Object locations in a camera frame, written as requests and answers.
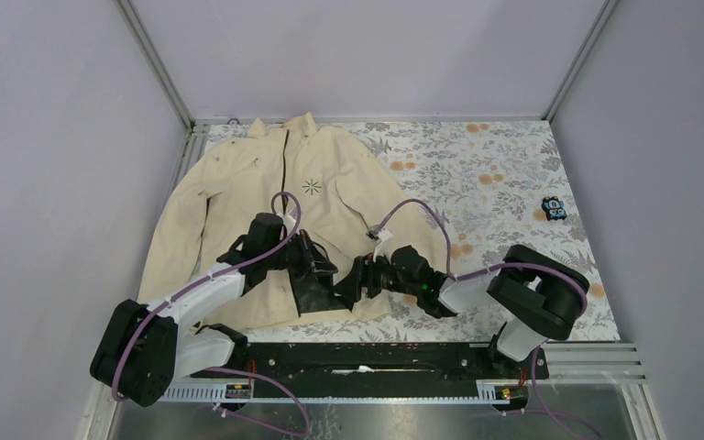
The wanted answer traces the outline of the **cream zip-up jacket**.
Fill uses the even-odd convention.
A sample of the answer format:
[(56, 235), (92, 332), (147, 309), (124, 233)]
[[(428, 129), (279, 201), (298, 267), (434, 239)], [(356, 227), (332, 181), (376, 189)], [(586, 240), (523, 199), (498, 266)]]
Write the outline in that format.
[(391, 233), (386, 254), (409, 246), (436, 269), (450, 259), (443, 234), (408, 202), (390, 168), (356, 135), (305, 114), (280, 126), (256, 121), (244, 137), (206, 150), (163, 209), (138, 300), (162, 299), (208, 271), (280, 191), (293, 200), (279, 208), (301, 209), (301, 228), (326, 251), (338, 278), (374, 250), (368, 232), (377, 224)]

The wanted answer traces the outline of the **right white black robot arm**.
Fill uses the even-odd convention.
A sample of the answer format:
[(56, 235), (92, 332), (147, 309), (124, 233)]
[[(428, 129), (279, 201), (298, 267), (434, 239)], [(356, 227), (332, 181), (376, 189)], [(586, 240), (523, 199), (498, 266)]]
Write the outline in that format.
[(435, 318), (497, 304), (513, 318), (494, 336), (489, 365), (510, 378), (540, 345), (568, 339), (587, 310), (589, 287), (579, 272), (524, 245), (510, 247), (501, 263), (462, 275), (434, 269), (408, 246), (388, 257), (356, 258), (334, 291), (349, 305), (385, 291), (411, 295)]

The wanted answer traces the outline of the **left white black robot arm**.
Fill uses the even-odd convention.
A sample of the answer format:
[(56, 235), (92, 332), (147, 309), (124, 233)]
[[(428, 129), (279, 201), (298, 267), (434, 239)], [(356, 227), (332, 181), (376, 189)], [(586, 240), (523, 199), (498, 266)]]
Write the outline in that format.
[(297, 220), (259, 213), (206, 274), (163, 299), (118, 304), (93, 355), (91, 377), (119, 398), (148, 407), (177, 378), (209, 368), (239, 375), (248, 363), (245, 337), (224, 324), (200, 323), (278, 270), (297, 281), (318, 281), (323, 292), (332, 290), (338, 271)]

